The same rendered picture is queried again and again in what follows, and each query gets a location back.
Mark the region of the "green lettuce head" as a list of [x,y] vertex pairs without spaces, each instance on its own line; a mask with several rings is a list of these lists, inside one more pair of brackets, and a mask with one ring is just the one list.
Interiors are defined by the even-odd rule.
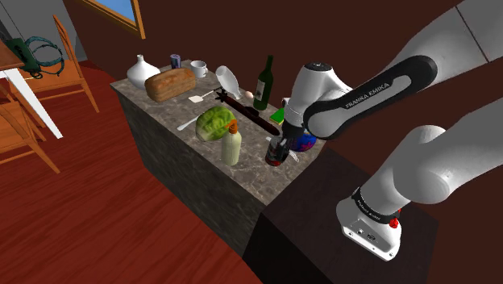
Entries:
[[226,125],[235,115],[224,106],[214,106],[201,114],[196,121],[196,136],[199,140],[219,140],[227,132]]

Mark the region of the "white spatula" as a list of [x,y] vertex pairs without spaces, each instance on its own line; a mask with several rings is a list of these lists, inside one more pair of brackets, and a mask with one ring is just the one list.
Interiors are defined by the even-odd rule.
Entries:
[[209,92],[207,92],[207,93],[205,93],[205,94],[203,94],[203,95],[194,95],[194,96],[191,96],[191,97],[189,97],[189,100],[190,100],[191,102],[194,102],[194,103],[202,102],[202,101],[204,100],[204,97],[205,97],[205,96],[207,96],[207,95],[209,95],[209,94],[212,94],[212,93],[213,93],[213,92],[215,92],[215,91],[216,91],[216,89],[211,90],[211,91],[209,91]]

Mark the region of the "wooden table with white leg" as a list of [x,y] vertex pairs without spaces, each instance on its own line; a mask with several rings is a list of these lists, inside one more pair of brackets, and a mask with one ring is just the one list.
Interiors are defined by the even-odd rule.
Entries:
[[17,90],[15,97],[28,110],[41,127],[47,127],[57,138],[62,138],[58,127],[54,124],[39,99],[18,70],[24,63],[0,40],[0,78],[6,78]]

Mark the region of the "dark robot stand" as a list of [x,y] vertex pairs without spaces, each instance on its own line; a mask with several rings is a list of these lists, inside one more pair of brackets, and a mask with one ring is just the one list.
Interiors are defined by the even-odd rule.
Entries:
[[401,247],[382,261],[343,235],[338,201],[368,180],[327,149],[260,213],[243,260],[263,284],[426,284],[438,221],[401,212]]

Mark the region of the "white mug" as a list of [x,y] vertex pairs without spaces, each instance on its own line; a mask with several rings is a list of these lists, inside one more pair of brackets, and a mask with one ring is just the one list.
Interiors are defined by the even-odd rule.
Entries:
[[208,73],[208,68],[205,61],[192,61],[190,68],[196,78],[204,78]]

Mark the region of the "clear glass bottle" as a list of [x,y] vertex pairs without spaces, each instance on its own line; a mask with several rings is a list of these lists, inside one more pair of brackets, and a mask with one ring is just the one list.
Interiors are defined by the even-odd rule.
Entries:
[[226,92],[233,94],[236,100],[240,100],[243,97],[239,91],[239,83],[235,75],[228,67],[225,65],[219,66],[215,70],[215,74],[222,88]]

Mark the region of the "long black pepper mill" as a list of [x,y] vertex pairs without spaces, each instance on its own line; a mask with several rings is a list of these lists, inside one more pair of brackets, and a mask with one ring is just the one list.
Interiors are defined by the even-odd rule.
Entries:
[[227,105],[234,108],[236,111],[250,119],[252,122],[263,128],[266,132],[272,134],[273,136],[280,135],[280,131],[276,127],[271,125],[266,120],[260,118],[258,110],[254,109],[251,106],[244,106],[241,103],[236,102],[222,87],[214,89],[214,91],[218,95],[218,97],[216,98],[217,100],[225,102]]

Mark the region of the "dark red glass cup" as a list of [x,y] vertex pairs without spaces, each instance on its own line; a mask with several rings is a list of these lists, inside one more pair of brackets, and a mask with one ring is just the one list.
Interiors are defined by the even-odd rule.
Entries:
[[281,165],[289,155],[292,139],[274,136],[268,145],[265,161],[271,166]]

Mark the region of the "pale bottle with orange cap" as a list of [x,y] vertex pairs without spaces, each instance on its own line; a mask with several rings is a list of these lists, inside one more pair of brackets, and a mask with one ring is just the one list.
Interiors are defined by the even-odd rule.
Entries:
[[222,136],[221,158],[225,165],[236,165],[239,161],[239,152],[242,136],[238,131],[237,120],[231,120],[227,125],[227,132]]

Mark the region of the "white vase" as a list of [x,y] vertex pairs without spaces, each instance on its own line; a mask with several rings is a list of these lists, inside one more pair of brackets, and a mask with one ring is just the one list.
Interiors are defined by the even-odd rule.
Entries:
[[140,90],[146,90],[145,81],[160,73],[160,70],[148,64],[143,55],[136,56],[137,62],[127,70],[127,78],[130,83]]

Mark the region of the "green sponge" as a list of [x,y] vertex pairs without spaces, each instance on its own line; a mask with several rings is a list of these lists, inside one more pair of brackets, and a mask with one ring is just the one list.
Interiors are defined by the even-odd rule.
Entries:
[[269,121],[280,126],[284,122],[284,109],[280,108],[269,117]]

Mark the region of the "green wine bottle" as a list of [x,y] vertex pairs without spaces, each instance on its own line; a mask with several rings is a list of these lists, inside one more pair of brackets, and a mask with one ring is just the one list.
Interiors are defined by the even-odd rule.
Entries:
[[266,66],[258,76],[258,82],[253,102],[253,107],[258,111],[263,111],[268,106],[268,100],[273,84],[272,61],[273,55],[268,55]]

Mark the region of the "wood framed window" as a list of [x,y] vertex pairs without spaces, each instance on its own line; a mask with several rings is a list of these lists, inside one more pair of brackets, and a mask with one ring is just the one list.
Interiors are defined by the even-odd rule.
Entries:
[[139,0],[78,0],[140,39],[146,38]]

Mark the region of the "brown bread loaf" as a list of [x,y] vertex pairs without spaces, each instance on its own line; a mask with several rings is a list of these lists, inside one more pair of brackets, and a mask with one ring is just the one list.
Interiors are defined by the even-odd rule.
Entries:
[[148,78],[144,85],[151,100],[164,102],[192,90],[196,85],[196,77],[187,68],[170,69]]

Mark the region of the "wooden chair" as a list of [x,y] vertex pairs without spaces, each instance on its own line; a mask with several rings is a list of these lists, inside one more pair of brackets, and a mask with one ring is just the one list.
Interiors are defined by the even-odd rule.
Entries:
[[[21,67],[18,68],[19,72],[25,79],[25,82],[30,86],[32,91],[36,94],[39,92],[44,92],[44,91],[49,91],[49,90],[58,90],[62,89],[65,87],[70,87],[70,86],[79,86],[79,89],[74,90],[74,91],[69,91],[65,93],[59,93],[55,94],[52,96],[46,96],[42,97],[40,100],[48,100],[48,99],[53,99],[53,98],[59,98],[59,97],[64,97],[68,96],[70,94],[79,94],[79,93],[84,93],[87,98],[89,99],[91,105],[93,106],[94,110],[98,113],[98,105],[94,100],[94,96],[92,95],[92,92],[90,91],[90,88],[88,86],[88,83],[85,80],[85,77],[83,75],[83,72],[81,71],[81,67],[77,61],[77,57],[74,51],[74,48],[71,44],[69,34],[66,31],[65,27],[61,23],[61,21],[57,18],[56,15],[52,16],[56,25],[56,29],[58,31],[58,34],[60,36],[63,48],[68,55],[68,60],[64,60],[64,70],[60,74],[60,76],[57,75],[52,75],[48,73],[43,73],[43,78],[42,79],[34,79],[28,72],[25,72],[21,70]],[[40,45],[44,44],[44,42],[33,42],[30,44],[30,49],[34,49],[39,47]],[[42,67],[42,70],[48,71],[48,72],[56,72],[60,68],[60,64],[56,64],[51,67]]]
[[36,154],[55,173],[60,173],[57,166],[39,146],[37,138],[46,141],[44,135],[29,118],[19,102],[13,98],[9,98],[9,102],[0,103],[0,154],[18,148],[30,148],[30,150],[18,155],[0,159],[0,165],[21,157]]

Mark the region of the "blue patterned bowl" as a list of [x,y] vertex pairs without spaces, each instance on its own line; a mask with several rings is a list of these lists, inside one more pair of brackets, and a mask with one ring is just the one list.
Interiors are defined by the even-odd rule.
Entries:
[[290,149],[294,152],[305,152],[310,150],[316,143],[317,138],[308,132],[292,140]]

